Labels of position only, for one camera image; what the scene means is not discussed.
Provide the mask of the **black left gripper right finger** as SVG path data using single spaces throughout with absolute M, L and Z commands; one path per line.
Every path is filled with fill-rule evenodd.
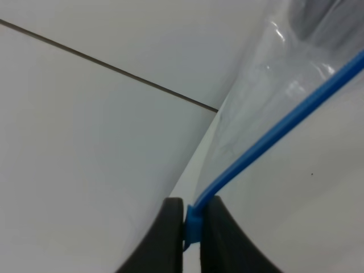
M 219 196 L 208 202 L 203 216 L 201 272 L 280 272 L 240 229 Z

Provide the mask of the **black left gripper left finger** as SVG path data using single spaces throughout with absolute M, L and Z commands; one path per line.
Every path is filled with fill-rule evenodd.
M 141 243 L 117 270 L 119 273 L 183 271 L 183 200 L 165 198 Z

